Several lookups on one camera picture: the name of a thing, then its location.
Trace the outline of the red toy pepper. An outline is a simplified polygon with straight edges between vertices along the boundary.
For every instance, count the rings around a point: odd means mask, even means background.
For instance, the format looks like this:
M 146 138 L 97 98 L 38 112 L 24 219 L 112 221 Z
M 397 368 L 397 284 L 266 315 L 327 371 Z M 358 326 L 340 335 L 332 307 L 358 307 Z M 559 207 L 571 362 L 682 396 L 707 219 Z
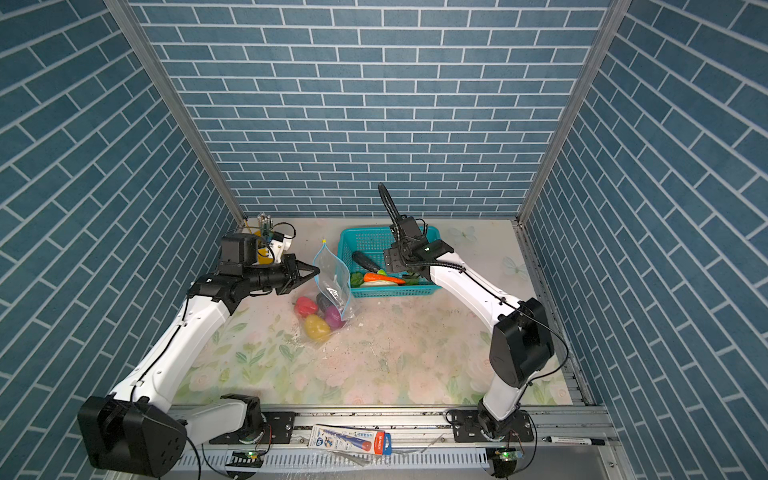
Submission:
M 310 315 L 316 315 L 319 311 L 317 303 L 309 297 L 300 296 L 294 304 L 294 313 L 300 319 L 306 319 Z

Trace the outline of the dark toy avocado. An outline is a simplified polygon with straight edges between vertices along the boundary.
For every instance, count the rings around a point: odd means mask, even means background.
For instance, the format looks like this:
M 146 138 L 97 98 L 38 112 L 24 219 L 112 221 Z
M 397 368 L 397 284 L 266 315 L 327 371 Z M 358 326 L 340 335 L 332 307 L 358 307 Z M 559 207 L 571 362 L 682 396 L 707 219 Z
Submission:
M 336 305 L 332 300 L 329 300 L 323 293 L 318 293 L 315 297 L 315 302 L 321 312 L 325 313 L 331 308 L 335 308 Z

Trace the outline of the clear zip top bag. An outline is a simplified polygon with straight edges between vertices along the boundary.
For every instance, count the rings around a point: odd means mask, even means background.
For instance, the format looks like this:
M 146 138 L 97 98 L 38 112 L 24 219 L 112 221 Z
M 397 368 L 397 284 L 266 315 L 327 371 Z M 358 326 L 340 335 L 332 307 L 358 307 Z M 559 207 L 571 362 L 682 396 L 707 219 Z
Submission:
M 350 285 L 350 271 L 345 263 L 331 251 L 328 243 L 325 246 L 322 243 L 320 244 L 320 248 L 311 264 L 319 267 L 320 273 L 299 288 L 298 294 L 293 298 L 293 314 L 298 322 L 299 338 L 305 343 L 319 345 L 330 340 L 350 325 L 355 313 Z M 329 300 L 334 302 L 344 320 L 344 326 L 339 330 L 332 331 L 329 338 L 323 342 L 309 339 L 303 329 L 304 319 L 300 319 L 294 313 L 294 304 L 298 297 L 306 296 L 315 301 L 318 293 L 323 293 Z M 320 310 L 316 315 L 324 319 L 324 313 Z

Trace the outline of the purple toy onion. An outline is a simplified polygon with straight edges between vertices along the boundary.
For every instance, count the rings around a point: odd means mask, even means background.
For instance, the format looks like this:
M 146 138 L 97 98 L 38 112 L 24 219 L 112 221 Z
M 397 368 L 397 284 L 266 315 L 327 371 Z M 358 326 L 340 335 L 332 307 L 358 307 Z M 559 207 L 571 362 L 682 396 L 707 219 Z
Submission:
M 342 319 L 341 313 L 333 305 L 325 309 L 324 320 L 332 331 L 339 330 L 344 326 L 344 320 Z

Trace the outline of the yellow toy potato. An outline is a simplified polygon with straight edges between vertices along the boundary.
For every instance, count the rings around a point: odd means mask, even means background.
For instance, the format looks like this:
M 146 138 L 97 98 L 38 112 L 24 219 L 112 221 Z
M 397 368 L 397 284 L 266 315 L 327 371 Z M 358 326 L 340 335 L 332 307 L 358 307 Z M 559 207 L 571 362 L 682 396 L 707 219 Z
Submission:
M 303 329 L 308 338 L 316 342 L 326 341 L 332 333 L 329 324 L 316 314 L 310 314 L 304 319 Z

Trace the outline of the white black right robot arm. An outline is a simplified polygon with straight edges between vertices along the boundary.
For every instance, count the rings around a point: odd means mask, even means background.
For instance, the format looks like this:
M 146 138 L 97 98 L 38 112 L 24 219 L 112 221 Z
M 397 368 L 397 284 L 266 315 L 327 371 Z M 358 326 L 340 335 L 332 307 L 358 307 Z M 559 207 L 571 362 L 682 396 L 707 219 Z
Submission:
M 487 325 L 488 360 L 494 372 L 478 405 L 478 423 L 496 440 L 512 430 L 525 390 L 555 354 L 546 310 L 535 298 L 522 301 L 472 269 L 442 240 L 384 251 L 392 273 L 417 273 L 448 291 Z

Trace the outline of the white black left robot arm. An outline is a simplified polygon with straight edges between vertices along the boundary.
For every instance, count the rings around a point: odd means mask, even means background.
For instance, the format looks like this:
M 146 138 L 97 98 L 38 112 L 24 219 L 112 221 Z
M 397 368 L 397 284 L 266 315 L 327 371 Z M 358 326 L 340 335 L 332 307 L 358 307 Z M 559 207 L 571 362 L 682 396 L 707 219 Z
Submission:
M 228 394 L 174 417 L 173 399 L 213 334 L 252 296 L 285 295 L 319 274 L 287 254 L 277 264 L 242 260 L 199 277 L 167 331 L 139 364 L 105 396 L 91 396 L 77 415 L 92 467 L 161 478 L 186 446 L 236 433 L 260 439 L 265 420 L 256 397 Z

